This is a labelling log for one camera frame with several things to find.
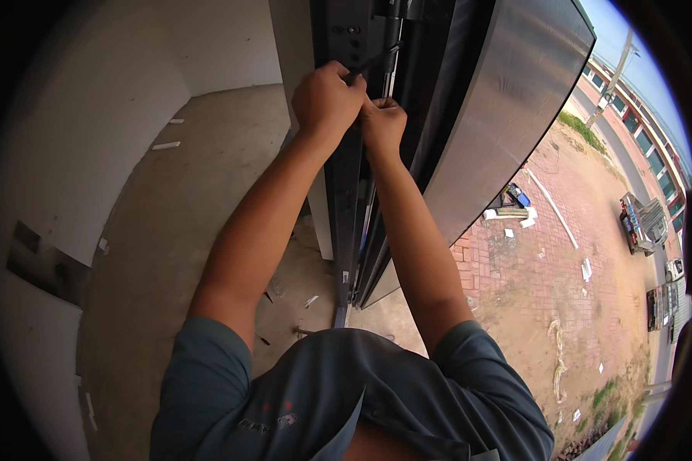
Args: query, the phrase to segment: white wall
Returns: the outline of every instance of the white wall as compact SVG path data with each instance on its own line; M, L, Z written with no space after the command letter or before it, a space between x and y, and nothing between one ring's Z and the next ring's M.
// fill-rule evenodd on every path
M0 349L58 459L89 459L74 379L82 312L5 269L15 222L91 265L133 167L191 95L279 81L266 0L220 3L108 0L74 11L1 134Z
M281 83L267 0L156 0L192 96Z

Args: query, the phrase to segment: white styrofoam piece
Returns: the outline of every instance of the white styrofoam piece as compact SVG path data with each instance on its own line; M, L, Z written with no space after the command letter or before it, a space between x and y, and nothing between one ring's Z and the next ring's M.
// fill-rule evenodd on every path
M175 141L174 143L155 144L154 147L151 148L151 150L161 151L163 149L178 148L179 144L181 144L179 141Z

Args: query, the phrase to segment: sky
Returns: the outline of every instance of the sky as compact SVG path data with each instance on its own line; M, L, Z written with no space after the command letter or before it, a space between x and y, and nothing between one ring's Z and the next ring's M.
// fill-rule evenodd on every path
M579 1L597 34L597 42L592 49L592 54L602 58L606 64L615 69L625 45L628 22L608 0ZM644 42L638 38L635 31L633 32L633 45L638 48L640 57L633 53L628 56L623 68L623 80L633 86L634 91L655 112L654 115L663 125L667 136L692 173L692 155L677 105L654 58L646 49Z

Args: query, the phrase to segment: road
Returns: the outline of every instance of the road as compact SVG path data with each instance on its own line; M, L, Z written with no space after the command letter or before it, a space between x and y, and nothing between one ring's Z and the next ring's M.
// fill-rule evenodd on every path
M582 91L579 87L574 87L572 95L574 96L574 99L576 99L579 102L579 104L581 104L582 108L588 114L591 114L592 111L595 109L595 103L593 103L591 99L587 97L584 91ZM605 136L605 139L609 142L609 147L612 149L613 152L615 152L615 156L618 157L618 161L620 162L620 165L623 168L623 171L625 172L625 176L628 178L630 187L631 189L633 189L631 191L633 192L633 195L635 195L638 200L644 203L651 200L649 192L648 190L646 190L644 180L640 177L640 172L638 171L635 162L628 153L628 150L625 148L625 146L623 146L623 143L620 141L618 134L615 133L615 131L612 129L609 122L605 119L604 116L598 117L595 124L597 125L597 128L600 129L602 135ZM664 283L664 267L666 265L666 255L664 254L664 252L659 250L655 252L651 257L654 258L656 268L656 281L659 284ZM671 344L669 344L669 329L666 328L659 332L659 355L658 357L656 357L656 372L654 373L653 383L661 383L666 381L666 375L669 371L669 360L671 357L672 346ZM661 402L649 404L649 407L646 409L644 419L642 419L641 421L639 436L646 433L646 430L648 430L648 428L653 423L660 408Z

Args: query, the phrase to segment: concrete floor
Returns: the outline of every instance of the concrete floor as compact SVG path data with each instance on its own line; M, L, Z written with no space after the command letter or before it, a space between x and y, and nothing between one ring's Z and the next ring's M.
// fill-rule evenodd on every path
M105 226L110 251L93 262L77 373L95 461L148 458L161 377L210 246L290 125L281 85L195 97L175 116L185 122L167 125L154 144L181 146L149 151L138 163ZM331 326L331 262L320 257L310 216L298 220L268 291L274 302L262 297L257 333L271 346L257 341L254 375L296 340L293 327Z

